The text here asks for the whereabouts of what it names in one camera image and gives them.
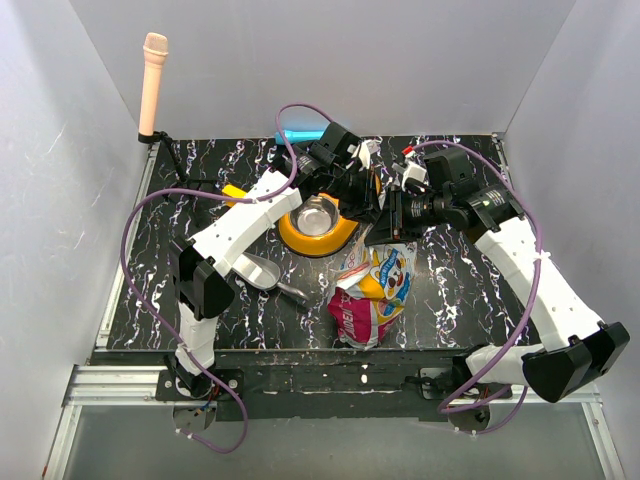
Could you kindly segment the pink white pet food bag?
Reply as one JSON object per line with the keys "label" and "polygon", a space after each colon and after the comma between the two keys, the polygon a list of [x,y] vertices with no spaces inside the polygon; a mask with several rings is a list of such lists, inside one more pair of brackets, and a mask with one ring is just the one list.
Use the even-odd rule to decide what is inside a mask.
{"label": "pink white pet food bag", "polygon": [[367,246],[361,234],[344,259],[327,308],[341,343],[378,346],[405,310],[415,280],[417,243]]}

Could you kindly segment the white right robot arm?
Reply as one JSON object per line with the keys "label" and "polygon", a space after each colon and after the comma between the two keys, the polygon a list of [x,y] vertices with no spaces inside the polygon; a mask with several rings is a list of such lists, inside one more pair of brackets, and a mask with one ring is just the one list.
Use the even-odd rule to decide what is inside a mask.
{"label": "white right robot arm", "polygon": [[555,403],[606,374],[630,340],[619,322],[606,323],[582,301],[541,247],[533,223],[504,186],[474,180],[441,187],[391,188],[365,237],[368,246],[410,243],[427,228],[465,233],[499,270],[525,307],[539,343],[473,347],[453,360],[452,383],[464,397],[488,384],[521,385]]}

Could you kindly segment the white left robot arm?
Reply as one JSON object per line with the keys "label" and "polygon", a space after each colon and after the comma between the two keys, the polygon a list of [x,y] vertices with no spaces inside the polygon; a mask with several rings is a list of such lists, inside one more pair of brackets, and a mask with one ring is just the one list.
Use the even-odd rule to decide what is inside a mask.
{"label": "white left robot arm", "polygon": [[381,188],[368,142],[331,154],[311,145],[268,167],[245,196],[225,214],[188,239],[170,246],[172,280],[180,312],[178,347],[169,368],[178,387],[193,400],[213,386],[218,318],[235,298],[227,284],[245,250],[307,198],[328,195],[347,221],[373,222],[381,209]]}

